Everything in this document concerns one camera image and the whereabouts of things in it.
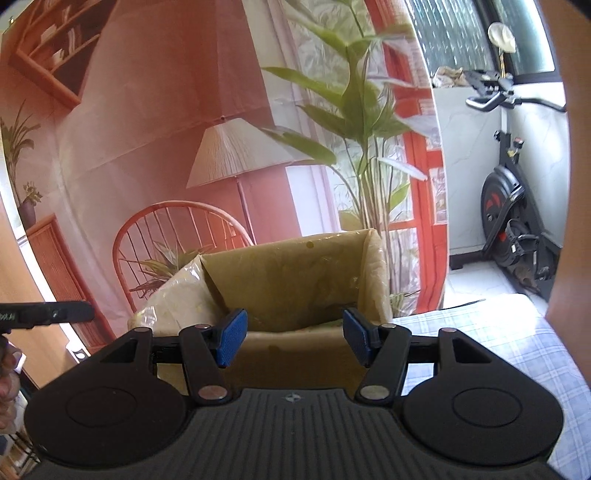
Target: black handle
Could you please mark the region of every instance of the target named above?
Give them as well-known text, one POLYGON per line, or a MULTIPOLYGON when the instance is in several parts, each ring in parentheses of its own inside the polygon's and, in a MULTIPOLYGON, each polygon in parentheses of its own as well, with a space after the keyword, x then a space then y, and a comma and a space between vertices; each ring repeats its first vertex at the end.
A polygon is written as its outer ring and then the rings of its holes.
POLYGON ((543 98, 521 98, 521 103, 537 103, 538 105, 543 105, 552 110, 556 110, 560 113, 566 113, 566 104, 563 106, 557 105, 556 103, 549 102, 548 100, 544 100, 543 98))
POLYGON ((89 322, 95 309, 87 301, 0 303, 0 334, 53 323, 89 322))
POLYGON ((490 97, 470 97, 466 99, 466 105, 479 112, 490 112, 506 100, 503 92, 497 92, 490 97))

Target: finger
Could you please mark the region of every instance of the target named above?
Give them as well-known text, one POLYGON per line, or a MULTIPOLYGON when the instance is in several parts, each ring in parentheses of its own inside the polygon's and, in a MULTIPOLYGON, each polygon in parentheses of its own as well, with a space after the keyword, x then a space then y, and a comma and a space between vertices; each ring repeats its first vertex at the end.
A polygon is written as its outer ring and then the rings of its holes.
POLYGON ((0 375, 8 375, 9 372, 14 370, 17 367, 21 357, 22 352, 20 349, 16 348, 14 345, 8 345, 6 347, 4 357, 2 358, 2 362, 0 364, 2 367, 0 375))
POLYGON ((0 401, 14 400, 20 389, 21 381, 14 371, 11 371, 5 377, 0 377, 0 401))
POLYGON ((0 415, 0 434, 11 434, 17 431, 15 420, 17 418, 17 408, 14 402, 9 405, 8 411, 0 415))

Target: tiled floor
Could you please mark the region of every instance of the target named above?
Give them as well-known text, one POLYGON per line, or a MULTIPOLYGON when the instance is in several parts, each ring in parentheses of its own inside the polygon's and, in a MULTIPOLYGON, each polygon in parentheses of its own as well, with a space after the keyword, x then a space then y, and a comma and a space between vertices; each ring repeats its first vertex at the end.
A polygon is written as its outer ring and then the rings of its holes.
MULTIPOLYGON (((515 290, 496 263, 471 263, 459 270, 450 270, 446 280, 443 307, 455 307, 504 293, 515 293, 515 290)), ((545 300, 534 294, 528 296, 538 311, 545 315, 548 308, 545 300)))

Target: human hand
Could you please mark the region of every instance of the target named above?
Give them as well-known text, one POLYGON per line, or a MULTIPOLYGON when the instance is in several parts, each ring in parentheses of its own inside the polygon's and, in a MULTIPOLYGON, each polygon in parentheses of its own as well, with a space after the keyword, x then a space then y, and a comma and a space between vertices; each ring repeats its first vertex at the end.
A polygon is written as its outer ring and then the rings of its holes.
POLYGON ((15 433, 14 423, 17 409, 14 399, 17 397, 21 383, 14 369, 21 358, 21 351, 10 345, 6 337, 0 338, 0 345, 4 345, 4 357, 0 363, 0 434, 15 433))

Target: printed backdrop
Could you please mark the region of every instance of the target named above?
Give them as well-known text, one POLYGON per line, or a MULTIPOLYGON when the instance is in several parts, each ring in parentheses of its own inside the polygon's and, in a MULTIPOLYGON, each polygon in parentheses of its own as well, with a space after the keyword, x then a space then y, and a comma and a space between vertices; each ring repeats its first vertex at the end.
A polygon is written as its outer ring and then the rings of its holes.
POLYGON ((200 252, 375 228, 436 309, 446 182, 403 0, 35 0, 2 38, 8 174, 91 351, 200 252))

